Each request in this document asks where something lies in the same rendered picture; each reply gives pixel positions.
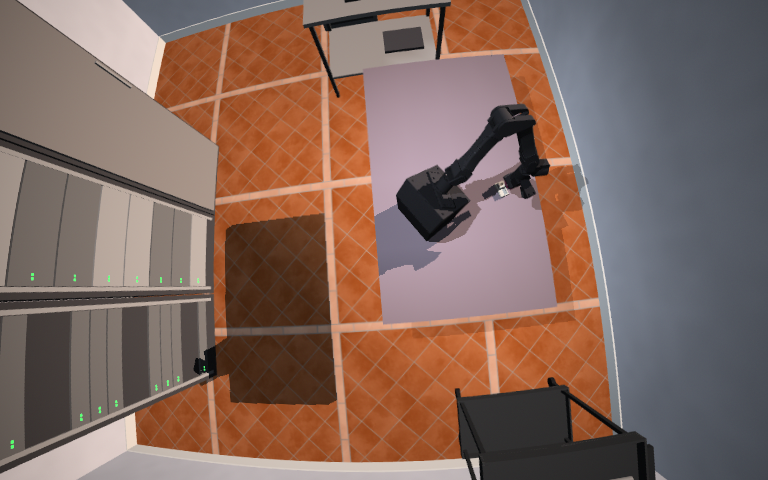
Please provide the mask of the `cream shallow tray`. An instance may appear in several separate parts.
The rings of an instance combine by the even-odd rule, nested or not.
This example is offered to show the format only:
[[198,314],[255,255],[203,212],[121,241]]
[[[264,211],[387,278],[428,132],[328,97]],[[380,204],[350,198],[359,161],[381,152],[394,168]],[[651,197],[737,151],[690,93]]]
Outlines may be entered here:
[[505,187],[499,190],[496,184],[494,184],[494,186],[495,186],[495,188],[496,188],[500,198],[508,195],[508,191],[507,191],[507,189]]

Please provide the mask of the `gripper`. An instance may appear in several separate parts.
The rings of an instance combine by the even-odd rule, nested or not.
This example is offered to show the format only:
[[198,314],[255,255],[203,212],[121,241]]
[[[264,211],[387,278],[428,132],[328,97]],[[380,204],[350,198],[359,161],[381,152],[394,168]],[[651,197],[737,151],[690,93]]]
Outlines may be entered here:
[[[511,183],[511,180],[513,179],[513,177],[516,177],[516,175],[515,175],[515,171],[514,171],[513,173],[514,173],[514,174],[512,174],[512,173],[509,173],[509,174],[507,174],[507,175],[505,175],[505,176],[503,177],[503,179],[505,180],[505,187],[506,187],[506,188],[509,188],[510,190],[511,190],[511,189],[514,189],[514,187],[513,187],[512,183]],[[516,178],[517,178],[517,177],[516,177]],[[517,178],[517,179],[518,179],[518,178]],[[521,180],[521,179],[518,179],[518,180]],[[507,185],[508,185],[508,186],[507,186]]]

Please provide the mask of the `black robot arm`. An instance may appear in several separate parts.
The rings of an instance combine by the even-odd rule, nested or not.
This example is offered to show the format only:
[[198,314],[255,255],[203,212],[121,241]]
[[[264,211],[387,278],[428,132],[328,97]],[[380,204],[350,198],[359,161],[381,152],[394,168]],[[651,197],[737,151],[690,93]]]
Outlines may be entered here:
[[[512,111],[512,109],[518,110]],[[495,107],[491,111],[484,131],[462,157],[456,159],[451,166],[445,168],[443,175],[438,171],[429,170],[427,172],[441,208],[454,209],[455,205],[449,193],[450,189],[453,186],[466,182],[473,175],[472,172],[478,163],[499,141],[518,131],[520,131],[517,133],[517,138],[520,147],[518,151],[521,165],[515,170],[515,175],[521,180],[514,177],[511,183],[514,188],[521,185],[521,197],[524,199],[528,199],[536,194],[529,181],[531,179],[530,174],[532,177],[545,176],[549,173],[550,164],[547,159],[539,159],[533,132],[533,126],[536,125],[536,121],[532,115],[525,115],[529,115],[529,110],[525,104]]]

